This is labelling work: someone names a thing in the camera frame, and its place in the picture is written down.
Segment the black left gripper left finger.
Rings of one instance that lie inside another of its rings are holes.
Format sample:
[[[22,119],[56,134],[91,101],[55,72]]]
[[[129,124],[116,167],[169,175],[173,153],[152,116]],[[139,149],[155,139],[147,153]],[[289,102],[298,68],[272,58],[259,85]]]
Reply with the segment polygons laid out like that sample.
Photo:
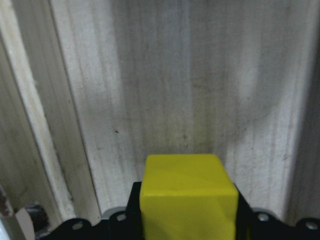
[[[144,240],[144,227],[140,209],[140,192],[142,182],[134,182],[126,206],[127,240]]]

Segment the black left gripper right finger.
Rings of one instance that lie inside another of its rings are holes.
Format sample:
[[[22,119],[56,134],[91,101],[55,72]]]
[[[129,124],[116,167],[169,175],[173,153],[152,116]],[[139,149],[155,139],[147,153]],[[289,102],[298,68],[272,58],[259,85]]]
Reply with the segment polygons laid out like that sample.
[[[251,240],[252,239],[252,217],[253,210],[245,200],[239,188],[234,185],[238,193],[238,204],[235,220],[235,239]]]

